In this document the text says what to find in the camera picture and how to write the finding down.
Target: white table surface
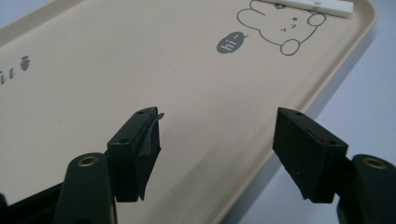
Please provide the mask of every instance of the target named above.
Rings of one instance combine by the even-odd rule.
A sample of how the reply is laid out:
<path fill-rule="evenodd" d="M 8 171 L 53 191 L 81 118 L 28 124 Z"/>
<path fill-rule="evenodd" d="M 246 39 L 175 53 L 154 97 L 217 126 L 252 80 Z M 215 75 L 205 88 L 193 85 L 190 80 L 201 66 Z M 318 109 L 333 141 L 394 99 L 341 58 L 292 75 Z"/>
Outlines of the white table surface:
<path fill-rule="evenodd" d="M 349 144 L 396 164 L 396 1 L 374 0 L 378 21 L 306 113 Z M 336 206 L 304 201 L 274 156 L 229 215 L 231 223 L 338 223 Z"/>

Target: black plastic bracket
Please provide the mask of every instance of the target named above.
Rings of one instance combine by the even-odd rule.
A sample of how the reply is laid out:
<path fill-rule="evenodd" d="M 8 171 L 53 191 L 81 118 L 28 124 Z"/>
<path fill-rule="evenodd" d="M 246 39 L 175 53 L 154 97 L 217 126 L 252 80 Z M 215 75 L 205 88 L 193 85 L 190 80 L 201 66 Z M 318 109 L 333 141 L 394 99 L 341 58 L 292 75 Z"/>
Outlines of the black plastic bracket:
<path fill-rule="evenodd" d="M 0 194 L 0 223 L 117 223 L 118 202 L 144 199 L 160 153 L 157 107 L 134 113 L 107 143 L 107 151 L 79 156 L 65 180 L 10 206 Z"/>
<path fill-rule="evenodd" d="M 279 108 L 273 149 L 303 197 L 331 203 L 340 223 L 396 223 L 396 168 L 369 155 L 347 157 L 347 144 L 305 114 Z"/>

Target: beige tray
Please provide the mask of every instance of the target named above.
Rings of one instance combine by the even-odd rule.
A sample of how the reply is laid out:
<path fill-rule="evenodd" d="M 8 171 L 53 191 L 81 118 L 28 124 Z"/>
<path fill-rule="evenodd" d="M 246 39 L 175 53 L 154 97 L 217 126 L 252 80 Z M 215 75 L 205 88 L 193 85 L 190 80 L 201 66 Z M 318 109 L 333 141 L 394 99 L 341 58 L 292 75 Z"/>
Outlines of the beige tray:
<path fill-rule="evenodd" d="M 219 222 L 272 155 L 276 108 L 305 111 L 376 20 L 370 0 L 350 19 L 248 0 L 61 2 L 0 30 L 0 190 L 15 203 L 63 181 L 156 105 L 163 151 L 119 223 Z"/>

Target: cartoon rabbit illustration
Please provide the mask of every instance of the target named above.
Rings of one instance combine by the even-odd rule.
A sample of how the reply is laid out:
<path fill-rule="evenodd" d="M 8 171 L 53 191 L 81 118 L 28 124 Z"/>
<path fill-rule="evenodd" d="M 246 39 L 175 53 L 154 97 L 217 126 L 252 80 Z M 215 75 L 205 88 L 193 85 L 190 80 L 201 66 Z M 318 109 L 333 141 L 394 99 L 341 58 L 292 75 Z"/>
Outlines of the cartoon rabbit illustration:
<path fill-rule="evenodd" d="M 291 56 L 327 18 L 319 13 L 252 0 L 250 8 L 238 12 L 237 19 L 257 30 L 264 40 L 279 46 L 282 54 Z"/>

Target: rabbit ear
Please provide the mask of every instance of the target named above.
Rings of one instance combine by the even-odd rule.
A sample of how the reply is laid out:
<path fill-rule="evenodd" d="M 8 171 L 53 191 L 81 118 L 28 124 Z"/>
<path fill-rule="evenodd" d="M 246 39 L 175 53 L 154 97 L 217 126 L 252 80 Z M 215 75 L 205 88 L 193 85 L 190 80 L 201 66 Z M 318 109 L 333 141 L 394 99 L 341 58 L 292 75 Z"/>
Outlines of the rabbit ear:
<path fill-rule="evenodd" d="M 260 13 L 264 13 L 265 11 L 268 10 L 268 7 L 272 7 L 274 4 L 269 4 L 266 2 L 262 2 L 262 1 L 257 1 L 257 0 L 253 0 L 250 2 L 250 8 L 258 11 Z"/>
<path fill-rule="evenodd" d="M 250 8 L 240 10 L 236 17 L 239 22 L 254 30 L 260 30 L 265 19 L 264 14 Z"/>

